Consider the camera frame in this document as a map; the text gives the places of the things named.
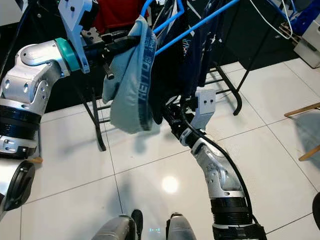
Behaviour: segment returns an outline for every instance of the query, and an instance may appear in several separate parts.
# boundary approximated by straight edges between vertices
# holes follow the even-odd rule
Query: blue rod
[[[296,8],[294,0],[291,0],[291,4],[292,4],[293,13],[297,13],[297,8]]]
[[[154,1],[154,0],[147,0],[147,1],[144,3],[144,5],[143,5],[143,7],[142,7],[142,10],[141,10],[141,13],[140,13],[140,15],[141,15],[142,17],[144,17],[144,16],[146,15],[147,9],[148,9],[149,5],[150,5],[153,1]]]
[[[171,40],[170,42],[168,42],[166,45],[164,45],[163,47],[161,47],[160,49],[158,49],[155,52],[155,55],[157,56],[158,54],[162,53],[164,50],[166,50],[167,48],[169,48],[172,44],[176,43],[177,41],[179,41],[180,39],[182,39],[183,37],[185,37],[186,35],[188,35],[189,33],[191,33],[193,30],[196,30],[197,28],[199,28],[200,26],[202,26],[203,24],[207,23],[208,21],[210,21],[211,19],[213,19],[215,16],[219,15],[220,13],[222,13],[223,11],[227,10],[228,8],[230,8],[231,6],[233,6],[234,4],[236,4],[237,2],[239,2],[239,0],[232,0],[231,2],[227,3],[226,5],[224,5],[223,7],[219,8],[217,11],[211,13],[209,16],[207,16],[206,18],[202,19],[201,21],[199,21],[196,25],[192,26],[191,28],[189,28],[187,31],[185,31],[184,33],[180,34],[179,36],[177,36],[175,39]]]
[[[277,12],[284,17],[284,19],[287,19],[287,16],[285,15],[285,13],[274,3],[273,0],[266,0],[266,1],[269,4],[271,4],[271,6],[274,7],[277,10]]]
[[[142,7],[142,10],[141,10],[141,16],[145,16],[146,15],[146,12],[147,12],[147,9],[148,9],[148,6],[153,2],[154,0],[147,0],[145,2],[145,4],[143,5]],[[182,4],[182,1],[181,0],[177,0],[177,4],[178,4],[178,9],[179,11],[173,15],[172,17],[170,17],[169,19],[167,19],[165,22],[163,22],[161,25],[159,25],[156,29],[153,30],[153,32],[155,34],[157,34],[158,32],[160,32],[162,29],[164,29],[166,26],[168,26],[173,20],[177,19],[178,17],[180,17],[184,12],[185,12],[185,9],[184,9],[184,6]]]
[[[170,24],[170,22],[172,22],[173,20],[177,19],[178,17],[180,17],[184,12],[184,6],[181,2],[181,0],[177,0],[177,4],[178,4],[178,9],[179,11],[177,12],[177,14],[173,15],[172,17],[170,17],[169,19],[167,19],[164,23],[162,23],[161,25],[159,25],[156,29],[153,30],[153,32],[155,34],[157,34],[158,32],[160,32],[162,29],[164,29],[167,25]]]

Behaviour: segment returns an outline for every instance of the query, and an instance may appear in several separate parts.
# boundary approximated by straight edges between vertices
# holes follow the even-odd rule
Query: black cable
[[[9,49],[6,53],[6,55],[4,56],[4,59],[3,59],[3,62],[2,62],[2,65],[1,65],[1,68],[0,68],[0,84],[2,83],[2,79],[4,78],[4,71],[5,71],[5,67],[7,65],[7,61],[10,57],[10,54],[11,54],[11,51],[12,49],[14,48],[15,44],[16,44],[16,41],[18,39],[18,36],[19,36],[19,33],[20,33],[20,30],[23,26],[23,24],[25,23],[25,20],[27,18],[27,16],[29,15],[30,13],[30,9],[35,5],[37,1],[34,0],[34,1],[29,1],[29,4],[28,6],[26,7],[26,9],[24,10],[23,14],[22,14],[22,17],[19,21],[19,24],[16,28],[16,31],[15,31],[15,35],[13,37],[13,40],[11,41],[11,44],[9,46]]]
[[[224,156],[225,158],[228,160],[228,162],[230,163],[231,167],[233,168],[236,176],[238,177],[240,184],[242,186],[243,192],[244,192],[244,196],[246,198],[246,202],[248,205],[248,210],[249,210],[249,219],[253,219],[255,223],[258,223],[257,219],[253,216],[253,212],[252,212],[252,205],[251,205],[251,200],[250,200],[250,196],[249,196],[249,192],[247,189],[247,186],[245,184],[245,181],[243,180],[236,164],[234,163],[234,161],[231,159],[231,157],[229,156],[229,154],[222,148],[220,147],[217,143],[215,143],[214,141],[212,141],[211,139],[209,139],[208,137],[206,137],[201,131],[195,129],[187,120],[186,117],[186,101],[185,99],[181,99],[180,100],[180,110],[181,110],[181,117],[183,122],[188,126],[188,128],[190,128],[190,130],[197,135],[197,137],[199,138],[203,138],[204,140],[206,140],[209,144],[211,144],[212,146],[214,146],[216,149],[218,149]]]

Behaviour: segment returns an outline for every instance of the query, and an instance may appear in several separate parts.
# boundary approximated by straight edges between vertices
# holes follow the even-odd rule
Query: floor tile
[[[237,107],[237,100],[232,94],[216,96],[215,113],[206,128],[206,132],[213,139],[228,138],[265,125],[243,95],[240,94],[240,96],[242,98],[242,109],[237,116],[233,115]]]
[[[0,221],[1,240],[20,240],[21,208],[8,211]]]
[[[312,110],[269,125],[312,184],[320,191],[320,152],[299,158],[320,144],[320,111]]]
[[[109,118],[109,109],[103,111],[103,118]],[[152,161],[188,150],[171,133],[169,124],[153,123],[151,131],[136,134],[125,133],[112,124],[105,124],[115,173],[119,173]]]
[[[104,125],[101,152],[87,112],[47,121],[40,126],[41,156],[28,201],[43,198],[114,174]]]
[[[240,69],[244,69],[244,67],[238,61],[223,65],[221,68],[224,71],[224,73],[230,73],[230,72],[234,72],[234,71],[237,71]],[[217,71],[213,71],[211,74],[208,73],[206,75],[206,77],[207,77],[207,79],[210,79],[210,78],[212,78],[212,76],[218,76],[218,75],[219,75],[219,73]]]
[[[320,230],[312,214],[267,235],[268,240],[318,240]]]
[[[143,213],[142,239],[164,240],[166,221],[182,213],[199,240],[213,239],[211,206],[204,174],[190,152],[116,174],[123,212]]]
[[[238,165],[266,232],[312,212],[317,191],[267,126],[220,142]]]
[[[89,102],[87,102],[87,104],[88,104],[88,107],[90,108],[90,110],[92,110],[93,109],[92,102],[89,101]],[[64,117],[67,117],[70,115],[75,115],[75,114],[79,114],[79,113],[83,113],[83,112],[86,112],[86,108],[83,104],[79,104],[79,105],[71,106],[71,107],[66,107],[66,108],[63,108],[63,109],[60,109],[57,111],[45,113],[41,118],[41,123],[45,123],[48,121],[64,118]]]
[[[297,74],[318,96],[320,96],[320,72],[312,69],[301,58],[284,62]]]
[[[89,240],[121,214],[114,176],[22,206],[21,240]]]
[[[237,86],[244,73],[243,69],[228,76]],[[267,124],[284,119],[287,112],[320,101],[284,63],[251,71],[240,91]]]

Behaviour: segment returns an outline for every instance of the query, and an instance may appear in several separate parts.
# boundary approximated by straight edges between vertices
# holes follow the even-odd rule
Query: black clamp
[[[251,224],[239,227],[229,226],[228,228],[216,228],[212,226],[212,229],[214,239],[216,240],[267,240],[265,229],[260,224]]]

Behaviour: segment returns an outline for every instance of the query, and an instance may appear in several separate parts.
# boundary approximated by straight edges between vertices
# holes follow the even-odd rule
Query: grout line
[[[239,133],[237,133],[237,134],[234,134],[234,135],[231,135],[231,136],[227,136],[227,137],[225,137],[225,138],[221,138],[221,139],[216,140],[216,141],[219,142],[219,141],[222,141],[222,140],[225,140],[225,139],[229,139],[229,138],[232,138],[232,137],[234,137],[234,136],[241,135],[241,134],[245,134],[245,133],[247,133],[247,132],[250,132],[250,131],[253,131],[253,130],[256,130],[256,129],[260,129],[260,128],[263,128],[263,127],[266,127],[266,126],[267,126],[267,125],[258,126],[258,127],[256,127],[256,128],[249,129],[249,130],[243,131],[243,132],[239,132]]]
[[[102,115],[102,119],[105,119],[105,117],[104,117],[104,109],[101,110],[101,115]],[[109,138],[108,138],[108,132],[107,132],[106,124],[107,123],[104,122],[103,126],[104,126],[104,130],[105,130],[106,141],[107,141],[108,147],[109,147],[109,154],[110,154],[110,159],[111,159],[111,164],[112,164],[112,169],[113,169],[113,174],[114,174],[115,187],[116,187],[116,191],[118,193],[118,199],[119,199],[119,203],[120,203],[121,213],[124,214],[124,210],[123,210],[122,203],[121,203],[121,198],[120,198],[118,182],[117,182],[117,178],[116,178],[116,171],[115,171],[114,161],[112,159],[112,154],[111,154],[111,147],[110,147],[110,144],[109,144]]]
[[[289,156],[291,157],[291,159],[294,161],[294,163],[298,166],[298,168],[301,170],[301,172],[303,173],[303,175],[306,177],[306,179],[308,179],[308,181],[311,183],[311,185],[313,186],[313,188],[315,189],[316,192],[318,192],[317,188],[313,185],[313,183],[310,181],[310,179],[307,177],[307,175],[305,174],[305,172],[301,169],[301,167],[297,164],[297,162],[295,161],[295,159],[291,156],[291,154],[288,152],[288,150],[285,148],[285,146],[282,144],[282,142],[278,139],[278,137],[274,134],[274,132],[271,130],[271,128],[269,127],[268,124],[266,124],[266,122],[263,120],[263,118],[259,115],[259,113],[255,110],[255,108],[251,105],[251,103],[247,100],[247,98],[245,97],[245,95],[243,95],[243,97],[245,98],[245,100],[249,103],[249,105],[253,108],[253,110],[256,112],[256,114],[261,118],[261,120],[264,122],[264,124],[267,126],[267,128],[271,131],[271,133],[275,136],[275,138],[278,140],[278,142],[281,144],[281,146],[284,148],[284,150],[289,154]]]
[[[188,151],[190,151],[190,149],[187,149],[187,150],[184,150],[184,151],[181,151],[181,152],[177,152],[177,153],[175,153],[175,154],[172,154],[172,155],[169,155],[169,156],[165,156],[165,157],[159,158],[159,159],[157,159],[157,160],[153,160],[153,161],[150,161],[150,162],[141,164],[141,165],[139,165],[139,166],[135,166],[135,167],[132,167],[132,168],[129,168],[129,169],[126,169],[126,170],[117,172],[115,175],[122,174],[122,173],[128,172],[128,171],[133,170],[133,169],[137,169],[137,168],[139,168],[139,167],[142,167],[142,166],[145,166],[145,165],[148,165],[148,164],[153,164],[153,163],[158,162],[158,161],[160,161],[160,160],[167,159],[167,158],[170,158],[170,157],[173,157],[173,156],[175,156],[175,155],[182,154],[182,153],[185,153],[185,152],[188,152]]]
[[[290,71],[296,75],[315,95],[317,95],[318,97],[320,97],[320,95],[318,93],[316,93],[295,71],[293,71],[285,62],[283,62],[284,65],[290,69]]]
[[[252,104],[249,102],[249,100],[246,98],[246,96],[241,92],[241,95],[244,97],[244,99],[248,102],[248,104],[251,106],[251,108],[255,111],[255,113],[259,116],[259,118],[261,118],[262,122],[264,122],[265,125],[267,125],[267,123],[265,122],[265,120],[259,115],[259,113],[257,112],[257,110],[254,108],[254,106],[252,106]]]
[[[236,71],[239,71],[239,70],[244,70],[244,68],[239,68],[239,69],[236,69],[236,70],[233,70],[233,71],[228,71],[228,72],[225,72],[226,75],[230,74],[230,73],[233,73],[233,72],[236,72]],[[209,74],[211,75],[210,77],[206,77],[205,81],[207,81],[208,79],[213,79],[214,77],[221,77],[220,74],[217,74],[217,75],[214,75],[214,74],[211,74],[212,72],[209,72]]]
[[[299,116],[299,115],[302,115],[302,114],[306,114],[306,113],[311,112],[311,111],[313,111],[313,110],[316,110],[316,109],[310,109],[310,110],[308,110],[308,111],[296,113],[296,114],[291,115],[291,116],[289,116],[289,117],[284,117],[284,118],[282,118],[282,119],[280,119],[280,120],[270,122],[270,123],[268,123],[266,126],[269,126],[269,125],[272,125],[272,124],[275,124],[275,123],[278,123],[278,122],[281,122],[281,121],[284,121],[284,120],[287,120],[287,119],[295,119],[294,117]]]
[[[51,122],[51,121],[54,121],[54,120],[63,119],[63,118],[69,117],[69,116],[74,116],[74,115],[82,114],[82,113],[86,113],[86,112],[87,112],[87,110],[84,109],[83,111],[76,112],[76,113],[73,113],[73,114],[68,114],[68,115],[66,115],[66,116],[61,116],[61,117],[57,117],[57,118],[54,118],[54,119],[50,119],[50,120],[46,120],[46,121],[41,121],[40,124],[48,123],[48,122]]]
[[[298,166],[298,168],[301,170],[301,172],[303,173],[303,175],[306,177],[306,179],[308,179],[308,181],[311,183],[312,187],[315,189],[316,192],[318,192],[317,188],[313,185],[313,183],[310,181],[310,179],[308,178],[308,176],[306,175],[306,173],[301,169],[301,167],[299,166],[299,164],[295,161],[295,159],[293,158],[293,156],[289,153],[289,151],[285,148],[285,146],[282,144],[282,142],[279,140],[279,138],[275,135],[275,133],[271,130],[271,128],[267,125],[268,129],[271,131],[271,133],[275,136],[275,138],[278,140],[278,142],[281,144],[281,146],[284,148],[284,150],[289,154],[289,156],[291,157],[291,159],[293,160],[293,162]]]
[[[22,206],[20,208],[20,240],[21,240],[21,229],[22,229]]]
[[[89,182],[86,182],[86,183],[84,183],[84,184],[81,184],[81,185],[78,185],[78,186],[74,186],[74,187],[68,188],[68,189],[66,189],[66,190],[63,190],[63,191],[59,191],[59,192],[50,194],[50,195],[48,195],[48,196],[40,197],[40,198],[38,198],[38,199],[29,201],[29,202],[25,203],[24,205],[28,205],[28,204],[34,203],[34,202],[36,202],[36,201],[46,199],[46,198],[52,197],[52,196],[54,196],[54,195],[62,194],[62,193],[65,193],[65,192],[67,192],[67,191],[69,191],[69,190],[77,189],[77,188],[83,187],[83,186],[85,186],[85,185],[89,185],[89,184],[92,184],[92,183],[94,183],[94,182],[97,182],[97,181],[100,181],[100,180],[103,180],[103,179],[106,179],[106,178],[109,178],[109,177],[112,177],[112,176],[114,176],[114,174],[111,174],[111,175],[108,175],[108,176],[104,176],[104,177],[101,177],[101,178],[99,178],[99,179],[96,179],[96,180],[93,180],[93,181],[89,181]]]
[[[270,234],[270,233],[272,233],[272,232],[274,232],[274,231],[277,231],[277,230],[279,230],[279,229],[282,229],[283,227],[288,226],[288,225],[290,225],[290,224],[292,224],[292,223],[294,223],[294,222],[296,222],[296,221],[299,221],[300,219],[303,219],[303,218],[309,216],[310,214],[312,214],[312,212],[309,213],[309,214],[307,214],[307,215],[304,215],[304,216],[302,216],[302,217],[299,217],[298,219],[293,220],[293,221],[291,221],[291,222],[289,222],[289,223],[287,223],[287,224],[285,224],[285,225],[283,225],[283,226],[281,226],[281,227],[278,227],[278,228],[276,228],[276,229],[274,229],[274,230],[272,230],[272,231],[270,231],[270,232],[267,232],[266,235],[268,235],[268,234]]]

